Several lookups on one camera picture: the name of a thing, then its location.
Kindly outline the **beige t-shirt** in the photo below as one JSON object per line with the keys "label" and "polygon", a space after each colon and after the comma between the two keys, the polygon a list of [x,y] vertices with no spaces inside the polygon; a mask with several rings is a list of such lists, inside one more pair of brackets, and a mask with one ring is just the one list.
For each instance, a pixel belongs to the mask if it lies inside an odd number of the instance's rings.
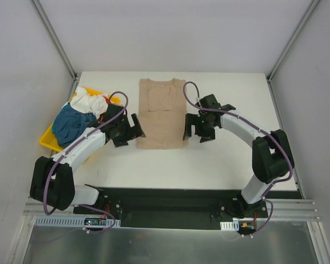
{"label": "beige t-shirt", "polygon": [[142,150],[171,150],[188,146],[183,140],[186,99],[183,94],[185,80],[139,82],[139,122],[145,137],[137,138]]}

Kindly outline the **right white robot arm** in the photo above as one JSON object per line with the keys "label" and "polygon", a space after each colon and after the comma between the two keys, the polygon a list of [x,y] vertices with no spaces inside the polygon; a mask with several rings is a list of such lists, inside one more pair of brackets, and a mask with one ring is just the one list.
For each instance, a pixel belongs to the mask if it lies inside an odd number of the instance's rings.
{"label": "right white robot arm", "polygon": [[201,143],[213,141],[215,128],[220,128],[251,147],[253,175],[237,198],[225,207],[232,217],[249,217],[262,204],[273,185],[293,173],[294,160],[286,133],[281,129],[265,131],[240,115],[234,106],[221,105],[213,94],[199,99],[193,106],[198,113],[186,114],[184,140],[195,134]]}

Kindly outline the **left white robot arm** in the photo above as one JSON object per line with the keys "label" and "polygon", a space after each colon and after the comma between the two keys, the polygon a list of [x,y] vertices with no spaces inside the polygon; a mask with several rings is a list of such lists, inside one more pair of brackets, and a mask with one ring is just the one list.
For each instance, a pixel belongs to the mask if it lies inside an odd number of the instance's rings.
{"label": "left white robot arm", "polygon": [[41,156],[35,162],[29,196],[48,210],[64,211],[69,206],[86,205],[94,214],[105,209],[105,200],[98,188],[77,185],[74,173],[99,148],[109,141],[114,147],[128,145],[130,140],[145,137],[137,114],[111,103],[99,119],[88,124],[82,134],[63,151],[50,158]]}

